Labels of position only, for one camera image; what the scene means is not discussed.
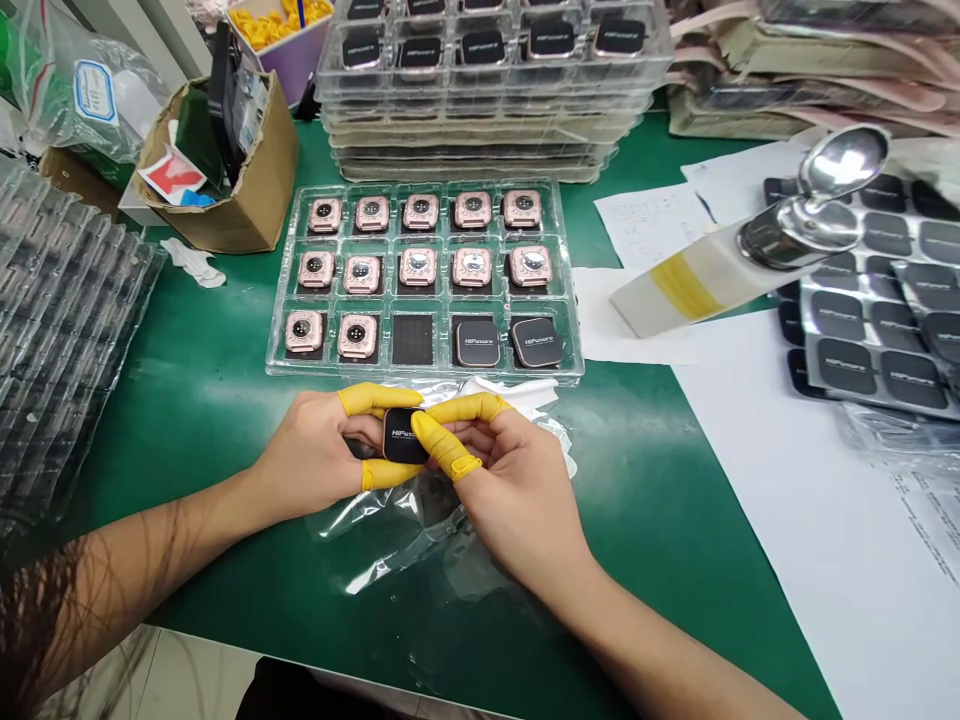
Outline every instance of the yellow tape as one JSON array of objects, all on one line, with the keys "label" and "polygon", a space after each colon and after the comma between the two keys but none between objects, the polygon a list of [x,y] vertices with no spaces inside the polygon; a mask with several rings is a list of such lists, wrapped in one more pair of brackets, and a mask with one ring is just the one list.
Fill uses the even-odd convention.
[{"label": "yellow tape", "polygon": [[723,310],[687,264],[683,253],[664,260],[650,271],[654,284],[687,320],[695,322]]}]

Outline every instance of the blister tray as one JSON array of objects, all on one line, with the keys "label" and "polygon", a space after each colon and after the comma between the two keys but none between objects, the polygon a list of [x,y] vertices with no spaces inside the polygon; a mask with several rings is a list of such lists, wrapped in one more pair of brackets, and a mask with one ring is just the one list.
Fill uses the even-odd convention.
[{"label": "blister tray", "polygon": [[[452,203],[461,192],[485,190],[493,205],[493,220],[483,230],[463,230],[452,221]],[[509,190],[536,190],[543,205],[542,222],[535,229],[510,229],[500,213]],[[403,203],[413,194],[439,198],[440,216],[429,232],[411,232],[402,227]],[[362,197],[383,195],[390,202],[390,221],[379,234],[358,233],[354,226],[357,203]],[[330,236],[312,235],[307,219],[314,200],[337,198],[343,203],[343,221]],[[521,246],[547,249],[553,279],[545,287],[520,288],[509,277],[507,258]],[[399,283],[399,259],[405,248],[424,247],[436,252],[437,279],[431,289],[409,288]],[[483,248],[493,259],[491,282],[483,288],[462,288],[452,282],[451,263],[459,248]],[[299,284],[298,272],[305,252],[325,250],[336,258],[336,272],[329,288],[312,290]],[[380,257],[383,271],[378,292],[351,295],[343,286],[347,259],[356,255]],[[290,313],[316,311],[323,318],[323,345],[308,354],[286,348],[286,324]],[[341,321],[346,315],[370,315],[378,322],[377,352],[356,361],[338,352]],[[519,319],[548,317],[553,320],[563,346],[557,366],[533,369],[520,364],[511,341],[511,326]],[[500,360],[494,367],[465,367],[453,347],[454,328],[464,319],[494,322],[500,345]],[[483,374],[499,380],[552,377],[561,385],[576,385],[584,372],[580,328],[567,249],[566,230],[559,188],[544,178],[507,182],[403,183],[302,188],[298,194],[284,247],[273,322],[267,348],[266,371],[271,375],[306,374],[364,378],[457,377]]]}]

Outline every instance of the stacked plastic tray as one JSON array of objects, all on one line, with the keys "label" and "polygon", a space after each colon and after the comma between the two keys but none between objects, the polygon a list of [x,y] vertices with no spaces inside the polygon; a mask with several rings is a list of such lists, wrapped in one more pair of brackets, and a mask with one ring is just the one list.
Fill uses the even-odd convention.
[{"label": "stacked plastic tray", "polygon": [[165,253],[0,158],[0,492],[62,509]]},{"label": "stacked plastic tray", "polygon": [[316,75],[351,181],[591,182],[673,56],[662,0],[342,0]]}]

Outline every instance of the sticker label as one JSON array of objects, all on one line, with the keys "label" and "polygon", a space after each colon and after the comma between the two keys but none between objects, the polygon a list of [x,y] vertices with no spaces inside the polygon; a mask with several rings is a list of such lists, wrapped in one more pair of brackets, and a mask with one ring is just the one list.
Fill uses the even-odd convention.
[{"label": "sticker label", "polygon": [[119,125],[117,103],[113,94],[113,74],[101,63],[77,60],[74,72],[73,102],[77,114]]}]

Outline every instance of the yellow plastic parts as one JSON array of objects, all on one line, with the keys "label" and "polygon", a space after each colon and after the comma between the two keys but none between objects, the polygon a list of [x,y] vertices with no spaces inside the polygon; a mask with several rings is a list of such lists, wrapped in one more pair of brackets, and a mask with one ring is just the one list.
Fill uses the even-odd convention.
[{"label": "yellow plastic parts", "polygon": [[[297,10],[297,0],[282,0],[283,14],[273,12],[255,18],[249,10],[233,9],[230,19],[240,34],[257,52],[269,47],[273,43],[294,35],[302,29],[300,27],[300,13]],[[304,0],[303,17],[306,24],[312,25],[325,17],[333,15],[333,5],[327,0]]]}]

